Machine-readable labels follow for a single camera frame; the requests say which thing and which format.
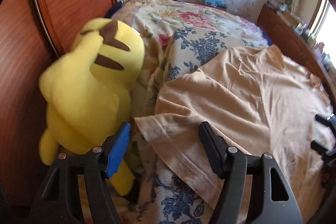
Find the beige t-shirt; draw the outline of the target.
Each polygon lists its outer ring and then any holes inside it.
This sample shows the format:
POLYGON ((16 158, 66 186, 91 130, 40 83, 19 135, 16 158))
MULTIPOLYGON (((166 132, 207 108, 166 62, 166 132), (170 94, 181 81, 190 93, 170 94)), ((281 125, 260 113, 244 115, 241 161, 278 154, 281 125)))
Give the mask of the beige t-shirt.
POLYGON ((198 137, 205 121, 244 153, 271 153, 307 222, 324 194, 322 160, 310 143, 335 144, 331 130, 314 117, 332 112, 321 81, 276 46, 231 48, 165 83, 154 114, 135 119, 146 170, 137 221, 210 220, 223 182, 213 173, 198 137))

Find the wooden low cabinet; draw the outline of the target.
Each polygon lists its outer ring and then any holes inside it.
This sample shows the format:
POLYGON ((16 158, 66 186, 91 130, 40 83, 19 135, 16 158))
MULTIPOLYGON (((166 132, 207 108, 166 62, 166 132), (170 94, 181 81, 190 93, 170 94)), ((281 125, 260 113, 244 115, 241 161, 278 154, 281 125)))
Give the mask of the wooden low cabinet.
POLYGON ((272 43, 280 48, 284 55, 319 77, 330 98, 335 101, 335 87, 326 69, 315 58, 304 40, 279 15, 268 7, 263 6, 258 16, 257 24, 265 31, 272 43))

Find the dark blue bed sheet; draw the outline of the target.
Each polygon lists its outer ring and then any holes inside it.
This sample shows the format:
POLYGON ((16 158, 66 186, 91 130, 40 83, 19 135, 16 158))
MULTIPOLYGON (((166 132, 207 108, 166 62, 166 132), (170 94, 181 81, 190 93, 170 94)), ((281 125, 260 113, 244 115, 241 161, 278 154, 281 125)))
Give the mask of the dark blue bed sheet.
POLYGON ((272 39, 268 36, 268 34, 266 33, 266 31, 264 30, 264 28, 258 24, 256 24, 256 26, 258 26, 258 28, 260 28, 261 32, 262 32, 262 36, 263 38, 267 41, 268 46, 272 46, 273 42, 272 39))

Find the yellow plush toy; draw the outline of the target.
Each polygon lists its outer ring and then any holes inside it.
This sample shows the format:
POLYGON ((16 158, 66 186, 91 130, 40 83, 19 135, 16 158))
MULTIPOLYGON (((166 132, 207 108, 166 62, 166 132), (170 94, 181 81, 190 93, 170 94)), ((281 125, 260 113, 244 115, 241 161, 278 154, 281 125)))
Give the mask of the yellow plush toy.
POLYGON ((41 75, 47 102, 39 155, 51 165, 60 147, 85 154, 131 116, 131 93, 145 57, 140 34, 115 19, 87 22, 68 53, 41 75))

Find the blue floral white pillow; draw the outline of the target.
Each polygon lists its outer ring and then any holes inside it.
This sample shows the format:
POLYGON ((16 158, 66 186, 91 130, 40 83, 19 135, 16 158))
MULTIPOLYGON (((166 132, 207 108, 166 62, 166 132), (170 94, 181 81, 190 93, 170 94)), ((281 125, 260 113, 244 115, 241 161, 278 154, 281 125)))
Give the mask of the blue floral white pillow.
MULTIPOLYGON (((268 45, 260 28, 211 30, 184 26, 161 41, 161 54, 146 92, 145 112, 154 114, 163 84, 193 73, 212 58, 231 47, 263 48, 268 45)), ((205 223, 212 210, 173 173, 142 140, 141 156, 146 170, 143 196, 138 206, 139 223, 205 223)))

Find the colourful floral quilt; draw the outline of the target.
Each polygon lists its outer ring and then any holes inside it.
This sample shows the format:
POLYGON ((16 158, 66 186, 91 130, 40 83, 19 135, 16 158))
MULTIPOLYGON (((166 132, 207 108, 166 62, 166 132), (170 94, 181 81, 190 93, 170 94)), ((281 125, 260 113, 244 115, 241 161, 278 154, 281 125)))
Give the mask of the colourful floral quilt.
POLYGON ((120 20, 134 28, 145 45, 141 74, 131 94, 132 116, 147 116, 146 92, 161 54, 161 41, 184 26, 222 30, 250 30, 256 24, 218 9, 173 0, 127 0, 119 2, 106 13, 106 18, 120 20))

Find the blue toy at bed end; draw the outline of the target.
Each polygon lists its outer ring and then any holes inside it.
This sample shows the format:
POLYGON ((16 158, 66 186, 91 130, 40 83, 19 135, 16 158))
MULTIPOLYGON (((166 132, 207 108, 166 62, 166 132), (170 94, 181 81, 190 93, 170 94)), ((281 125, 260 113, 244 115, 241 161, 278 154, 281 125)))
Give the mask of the blue toy at bed end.
POLYGON ((205 6, 226 10, 227 5, 223 0, 203 0, 205 6))

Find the wooden headboard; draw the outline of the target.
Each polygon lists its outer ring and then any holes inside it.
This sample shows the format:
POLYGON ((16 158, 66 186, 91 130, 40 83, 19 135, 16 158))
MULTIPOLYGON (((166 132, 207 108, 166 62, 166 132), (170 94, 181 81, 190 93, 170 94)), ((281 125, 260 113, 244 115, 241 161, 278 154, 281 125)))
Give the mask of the wooden headboard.
POLYGON ((1 0, 1 192, 28 207, 45 175, 41 73, 68 52, 81 27, 117 0, 1 0))

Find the window with wooden frame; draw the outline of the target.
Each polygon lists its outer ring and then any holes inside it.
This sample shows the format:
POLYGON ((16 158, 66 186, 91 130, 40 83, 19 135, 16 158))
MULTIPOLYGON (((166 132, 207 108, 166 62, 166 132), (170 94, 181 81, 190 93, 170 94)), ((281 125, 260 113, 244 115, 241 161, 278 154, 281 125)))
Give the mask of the window with wooden frame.
POLYGON ((322 43, 323 52, 335 64, 335 9, 329 0, 322 0, 310 30, 316 44, 322 43))

